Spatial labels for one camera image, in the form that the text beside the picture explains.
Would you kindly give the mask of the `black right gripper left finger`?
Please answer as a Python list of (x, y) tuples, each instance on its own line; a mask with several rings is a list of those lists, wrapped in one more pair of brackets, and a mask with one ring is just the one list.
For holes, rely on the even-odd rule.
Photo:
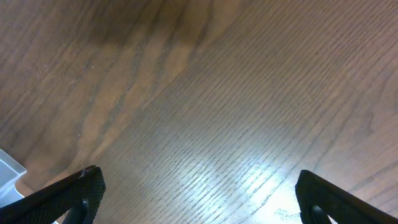
[(103, 173), (89, 166), (1, 209), (1, 223), (92, 224), (106, 190)]

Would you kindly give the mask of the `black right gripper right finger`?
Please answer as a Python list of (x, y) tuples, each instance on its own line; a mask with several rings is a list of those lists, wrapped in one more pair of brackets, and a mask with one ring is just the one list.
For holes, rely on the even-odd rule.
[(304, 224), (337, 223), (397, 224), (397, 218), (371, 206), (320, 176), (302, 170), (295, 194)]

